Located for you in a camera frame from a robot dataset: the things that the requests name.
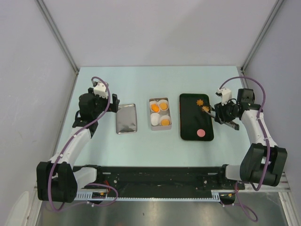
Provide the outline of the orange pineapple cookie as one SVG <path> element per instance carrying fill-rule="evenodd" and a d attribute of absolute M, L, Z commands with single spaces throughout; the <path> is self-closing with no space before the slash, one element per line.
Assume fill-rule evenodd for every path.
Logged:
<path fill-rule="evenodd" d="M 157 104 L 151 104 L 150 108 L 155 113 L 157 113 L 157 112 L 160 111 L 160 108 L 159 108 L 159 106 Z"/>

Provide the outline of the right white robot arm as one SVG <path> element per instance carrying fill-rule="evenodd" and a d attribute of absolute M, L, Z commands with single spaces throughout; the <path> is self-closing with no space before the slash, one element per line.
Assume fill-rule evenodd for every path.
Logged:
<path fill-rule="evenodd" d="M 239 119 L 244 125 L 250 141 L 250 147 L 240 165 L 226 165 L 225 172 L 218 175 L 217 184 L 228 189 L 234 180 L 276 187 L 281 179 L 287 151 L 272 139 L 264 121 L 262 107 L 255 103 L 252 89 L 239 89 L 236 99 L 228 88 L 218 89 L 221 102 L 214 105 L 215 122 L 226 124 L 239 130 L 234 122 Z"/>

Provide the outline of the brown flower cookie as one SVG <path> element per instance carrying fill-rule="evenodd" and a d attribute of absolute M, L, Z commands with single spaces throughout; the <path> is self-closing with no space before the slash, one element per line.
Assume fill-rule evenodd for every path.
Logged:
<path fill-rule="evenodd" d="M 210 111 L 210 107 L 208 107 L 208 106 L 203 106 L 202 109 L 203 109 L 205 112 L 209 112 L 209 111 Z"/>

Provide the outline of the round orange cookie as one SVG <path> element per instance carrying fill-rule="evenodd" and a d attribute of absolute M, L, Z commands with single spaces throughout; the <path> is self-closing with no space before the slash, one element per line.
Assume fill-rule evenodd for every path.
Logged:
<path fill-rule="evenodd" d="M 170 120 L 163 119 L 160 123 L 161 123 L 162 126 L 169 126 L 170 125 Z"/>
<path fill-rule="evenodd" d="M 166 111 L 168 109 L 168 104 L 165 102 L 162 102 L 159 104 L 162 111 Z"/>

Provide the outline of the metal tongs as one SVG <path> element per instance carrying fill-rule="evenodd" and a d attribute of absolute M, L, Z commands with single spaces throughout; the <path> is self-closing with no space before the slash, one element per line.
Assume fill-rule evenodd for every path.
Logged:
<path fill-rule="evenodd" d="M 202 109 L 203 106 L 200 107 L 200 110 L 203 112 L 203 113 L 206 113 L 208 114 L 215 122 L 221 124 L 221 125 L 227 125 L 231 128 L 233 128 L 234 130 L 239 130 L 239 125 L 233 121 L 230 121 L 230 122 L 223 122 L 221 121 L 218 117 L 216 117 L 216 112 L 215 112 L 215 109 L 212 108 L 211 106 L 208 106 L 210 107 L 210 111 L 209 112 L 205 112 L 203 109 Z"/>

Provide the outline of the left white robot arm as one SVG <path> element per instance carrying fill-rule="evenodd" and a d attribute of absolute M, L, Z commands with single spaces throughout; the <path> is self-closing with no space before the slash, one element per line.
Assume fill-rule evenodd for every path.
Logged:
<path fill-rule="evenodd" d="M 104 177 L 98 173 L 97 166 L 86 165 L 77 171 L 73 167 L 80 152 L 95 134 L 100 116 L 106 112 L 116 113 L 119 102 L 116 94 L 101 97 L 86 93 L 79 97 L 79 110 L 75 114 L 69 140 L 49 161 L 37 165 L 37 191 L 41 201 L 71 203 L 78 189 L 88 184 L 93 188 L 103 185 Z"/>

